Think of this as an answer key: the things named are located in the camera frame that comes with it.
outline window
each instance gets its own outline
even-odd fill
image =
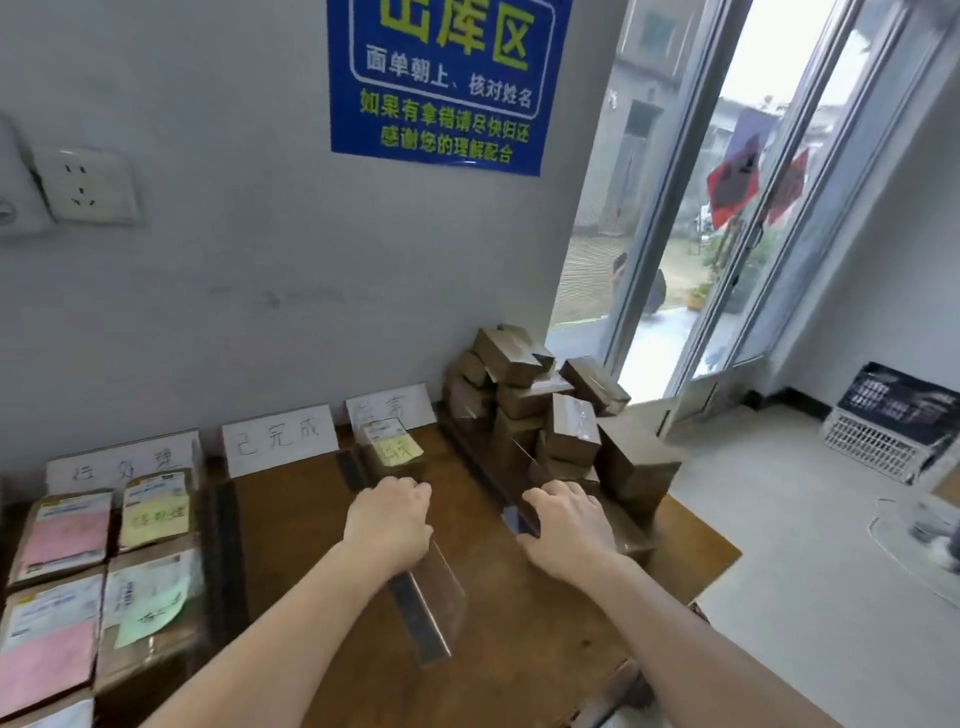
[[[651,56],[666,58],[670,52],[670,41],[677,30],[675,20],[667,20],[656,12],[648,12],[640,31],[640,48]]]

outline blue sign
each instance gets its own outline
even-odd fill
[[[327,0],[334,152],[540,174],[573,0]]]

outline cardboard box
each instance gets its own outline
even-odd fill
[[[507,416],[502,409],[496,412],[493,422],[493,440],[495,442],[517,442],[531,455],[537,447],[537,435],[546,425],[543,415],[515,420]]]
[[[113,491],[47,496],[30,509],[8,591],[63,578],[107,560]]]
[[[463,352],[451,369],[466,379],[474,387],[484,389],[493,387],[493,377],[487,367],[480,361],[480,357],[473,352]]]
[[[449,381],[446,405],[455,420],[489,421],[493,417],[495,396],[495,390],[479,389],[457,375]]]
[[[103,589],[104,567],[96,567],[7,598],[0,621],[0,718],[89,683]]]
[[[646,522],[669,490],[683,455],[637,427],[633,418],[602,418],[599,427],[603,446],[596,468],[600,479],[635,520]]]
[[[554,460],[589,467],[600,449],[593,407],[569,395],[551,395],[546,418],[546,452]]]
[[[960,468],[950,471],[947,477],[933,489],[933,495],[960,508]]]
[[[543,365],[529,345],[508,331],[481,328],[473,341],[473,351],[500,384],[529,387],[543,374]]]
[[[412,477],[422,482],[426,474],[426,455],[400,420],[381,420],[363,425],[357,443],[373,478]]]
[[[204,643],[204,576],[200,535],[139,548],[112,559],[108,565],[104,595],[104,618],[93,692],[112,692],[114,703],[132,704],[144,695],[159,692],[161,683],[176,689],[176,680],[158,680],[170,670],[189,676],[189,663]],[[138,637],[121,643],[125,622],[136,620],[141,609],[161,612],[170,602],[172,618],[152,633],[140,630]]]
[[[600,501],[600,505],[603,506],[604,516],[607,517],[607,521],[613,530],[617,552],[629,556],[641,566],[646,564],[653,555],[654,540],[644,533],[643,529],[630,518],[630,515],[615,502],[606,496],[597,495],[596,497]]]
[[[530,347],[530,352],[541,364],[545,374],[550,372],[553,369],[553,365],[557,363],[557,357],[554,356],[553,353],[543,345],[543,343],[536,342],[526,328],[515,327],[510,324],[500,324],[500,326],[497,328],[499,328],[501,331],[506,331],[507,333],[513,334],[516,338]]]
[[[540,375],[529,387],[511,387],[500,384],[496,388],[496,403],[514,420],[545,414],[555,394],[573,394],[573,385],[550,372]]]
[[[121,553],[197,530],[191,468],[142,475],[124,488],[118,541]]]
[[[31,711],[0,728],[92,728],[93,693],[84,689],[71,693],[45,708]]]
[[[534,485],[543,485],[551,480],[579,483],[588,493],[597,496],[600,494],[600,478],[592,466],[565,463],[563,460],[554,460],[546,451],[546,439],[543,430],[537,436],[537,459],[530,464],[527,477]]]
[[[592,356],[567,359],[560,374],[573,385],[577,397],[590,402],[598,415],[618,415],[630,404],[627,390],[613,381]]]

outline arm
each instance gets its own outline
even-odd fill
[[[538,539],[518,537],[530,560],[584,592],[607,614],[677,728],[837,728],[618,554],[600,503],[582,487],[555,480],[523,498],[540,516]]]
[[[299,728],[333,655],[373,595],[426,554],[430,486],[388,477],[357,496],[344,539],[144,728]]]

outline wall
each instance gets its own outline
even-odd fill
[[[574,2],[532,179],[331,154],[324,2],[4,3],[0,112],[122,154],[146,221],[0,244],[0,467],[437,384],[478,326],[545,332],[625,6]]]
[[[780,384],[834,403],[875,360],[960,390],[958,114],[954,72],[792,347]]]

